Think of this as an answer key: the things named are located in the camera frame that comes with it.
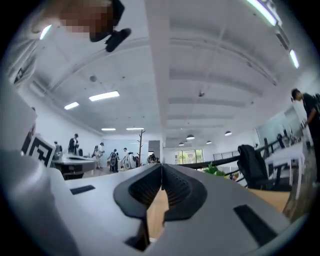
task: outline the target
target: fluorescent light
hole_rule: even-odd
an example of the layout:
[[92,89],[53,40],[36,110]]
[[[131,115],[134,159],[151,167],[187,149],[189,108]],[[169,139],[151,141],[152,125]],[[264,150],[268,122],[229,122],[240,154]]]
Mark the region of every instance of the fluorescent light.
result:
[[195,138],[196,138],[196,137],[193,136],[192,134],[190,134],[190,135],[188,135],[188,136],[186,137],[187,140],[194,140]]
[[52,25],[46,26],[43,30],[42,33],[40,35],[40,40],[44,39],[46,33],[48,33],[49,29],[51,28]]
[[127,128],[127,131],[144,130],[145,128]]
[[291,57],[291,59],[292,59],[292,62],[293,62],[293,64],[294,64],[294,66],[296,67],[296,68],[299,68],[299,61],[298,61],[298,58],[297,58],[297,55],[296,55],[296,53],[295,53],[295,51],[294,50],[291,50],[290,51],[290,57]]
[[69,104],[69,105],[66,105],[66,106],[64,107],[64,109],[65,109],[65,110],[70,110],[70,109],[73,109],[73,108],[75,108],[75,107],[77,107],[77,106],[79,106],[78,102],[74,102],[74,103],[71,103],[71,104]]
[[253,7],[256,8],[268,20],[268,22],[271,23],[272,26],[275,26],[277,24],[276,18],[258,0],[246,0],[246,1],[251,5],[253,5]]
[[98,94],[95,96],[91,96],[89,98],[90,101],[95,102],[95,101],[99,101],[99,100],[104,100],[104,99],[109,99],[109,98],[114,98],[114,97],[118,97],[120,96],[119,92],[112,91],[112,92],[107,92],[107,93],[103,93],[103,94]]
[[116,128],[102,128],[101,131],[115,131]]

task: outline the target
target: green plant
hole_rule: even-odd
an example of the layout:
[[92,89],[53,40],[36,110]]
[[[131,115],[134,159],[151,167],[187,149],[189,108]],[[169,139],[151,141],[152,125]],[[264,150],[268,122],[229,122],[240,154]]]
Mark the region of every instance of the green plant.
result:
[[213,174],[216,176],[224,176],[225,173],[222,170],[219,170],[218,167],[212,166],[212,163],[208,165],[208,168],[203,170],[207,174]]

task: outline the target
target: window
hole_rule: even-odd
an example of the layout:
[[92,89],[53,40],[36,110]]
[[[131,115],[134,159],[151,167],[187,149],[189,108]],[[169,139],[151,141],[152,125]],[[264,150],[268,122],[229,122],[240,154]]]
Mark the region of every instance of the window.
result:
[[176,151],[174,158],[176,165],[196,164],[203,163],[204,154],[202,149]]

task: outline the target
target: black office chair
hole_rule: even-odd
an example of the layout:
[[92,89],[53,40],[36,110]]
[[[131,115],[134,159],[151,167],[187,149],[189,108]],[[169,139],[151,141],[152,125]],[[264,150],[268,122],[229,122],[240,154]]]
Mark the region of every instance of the black office chair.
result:
[[260,152],[250,145],[238,147],[240,159],[237,162],[249,189],[270,190],[270,191],[291,191],[292,187],[287,184],[280,184],[281,168],[284,165],[275,166],[277,169],[276,179],[269,179],[266,164]]

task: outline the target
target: desk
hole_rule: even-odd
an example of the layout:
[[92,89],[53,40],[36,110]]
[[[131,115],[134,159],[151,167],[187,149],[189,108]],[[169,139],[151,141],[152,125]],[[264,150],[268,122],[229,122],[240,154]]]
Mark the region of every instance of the desk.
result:
[[67,154],[62,158],[52,161],[62,175],[68,179],[69,176],[82,178],[83,174],[96,168],[96,161],[92,158]]
[[296,189],[295,199],[298,199],[299,197],[300,188],[301,188],[302,171],[303,171],[302,166],[305,163],[305,155],[303,152],[303,148],[304,148],[304,144],[301,142],[291,147],[286,147],[284,149],[277,150],[274,154],[272,154],[271,156],[267,157],[264,160],[267,166],[270,164],[275,165],[275,163],[277,165],[290,163],[289,165],[290,166],[290,185],[292,185],[293,174],[292,174],[291,160],[298,159],[298,162],[299,162],[298,185]]

